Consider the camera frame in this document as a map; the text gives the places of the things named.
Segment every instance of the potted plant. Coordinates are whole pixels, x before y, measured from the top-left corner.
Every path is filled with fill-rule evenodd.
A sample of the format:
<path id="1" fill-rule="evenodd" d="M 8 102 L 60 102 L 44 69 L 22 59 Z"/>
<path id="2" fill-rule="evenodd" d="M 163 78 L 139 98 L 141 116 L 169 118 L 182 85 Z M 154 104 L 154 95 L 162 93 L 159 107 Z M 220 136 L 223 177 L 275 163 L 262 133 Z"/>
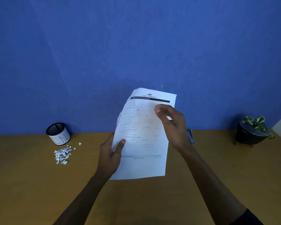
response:
<path id="1" fill-rule="evenodd" d="M 260 116 L 256 119 L 250 116 L 243 117 L 237 127 L 236 141 L 241 144 L 254 145 L 263 141 L 267 137 L 273 139 L 267 125 L 264 124 L 265 118 Z"/>

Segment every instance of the brown desk surface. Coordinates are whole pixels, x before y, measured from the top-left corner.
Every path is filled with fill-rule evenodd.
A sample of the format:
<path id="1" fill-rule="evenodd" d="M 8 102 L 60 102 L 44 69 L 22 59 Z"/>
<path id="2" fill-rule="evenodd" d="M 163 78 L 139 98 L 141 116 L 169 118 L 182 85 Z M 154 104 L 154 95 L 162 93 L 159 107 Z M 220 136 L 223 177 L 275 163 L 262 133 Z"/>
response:
<path id="1" fill-rule="evenodd" d="M 109 133 L 74 134 L 68 164 L 57 165 L 46 135 L 0 136 L 0 224 L 52 224 L 97 167 Z M 264 224 L 281 224 L 281 138 L 253 148 L 231 131 L 194 131 L 195 147 Z M 180 155 L 169 147 L 164 177 L 108 181 L 86 224 L 213 224 Z"/>

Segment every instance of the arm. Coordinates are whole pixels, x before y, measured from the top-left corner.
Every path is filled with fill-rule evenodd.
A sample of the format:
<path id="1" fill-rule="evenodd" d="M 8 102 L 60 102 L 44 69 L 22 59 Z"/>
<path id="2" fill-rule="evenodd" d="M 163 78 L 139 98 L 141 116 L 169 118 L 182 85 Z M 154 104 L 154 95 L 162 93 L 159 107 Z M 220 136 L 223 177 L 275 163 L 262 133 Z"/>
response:
<path id="1" fill-rule="evenodd" d="M 162 121 L 169 142 L 182 155 L 216 225 L 228 225 L 246 211 L 192 146 L 184 115 L 172 106 L 159 104 L 155 113 Z"/>
<path id="2" fill-rule="evenodd" d="M 121 140 L 113 152 L 111 150 L 113 136 L 114 133 L 100 146 L 98 168 L 94 176 L 54 224 L 83 225 L 85 223 L 100 190 L 120 165 L 121 153 L 126 141 Z"/>

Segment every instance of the person's left hand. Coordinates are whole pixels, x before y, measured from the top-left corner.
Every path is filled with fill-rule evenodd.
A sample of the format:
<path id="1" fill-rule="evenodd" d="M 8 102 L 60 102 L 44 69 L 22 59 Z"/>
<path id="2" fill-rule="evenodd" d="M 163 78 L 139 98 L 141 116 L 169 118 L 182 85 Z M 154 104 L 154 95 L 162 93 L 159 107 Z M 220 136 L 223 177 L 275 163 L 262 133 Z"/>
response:
<path id="1" fill-rule="evenodd" d="M 114 132 L 100 146 L 98 167 L 95 173 L 98 177 L 106 178 L 107 180 L 109 180 L 118 169 L 121 161 L 122 149 L 126 143 L 126 140 L 122 139 L 118 143 L 116 150 L 113 152 L 111 149 L 113 136 Z"/>

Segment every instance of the black mesh cup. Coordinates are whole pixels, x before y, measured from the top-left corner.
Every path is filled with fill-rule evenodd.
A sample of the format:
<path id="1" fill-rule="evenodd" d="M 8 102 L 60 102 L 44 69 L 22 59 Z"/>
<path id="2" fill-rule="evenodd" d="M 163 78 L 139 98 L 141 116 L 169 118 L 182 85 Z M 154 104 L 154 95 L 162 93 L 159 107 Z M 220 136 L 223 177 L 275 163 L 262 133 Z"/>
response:
<path id="1" fill-rule="evenodd" d="M 65 125 L 61 122 L 50 125 L 46 130 L 46 134 L 56 145 L 64 145 L 71 139 Z"/>

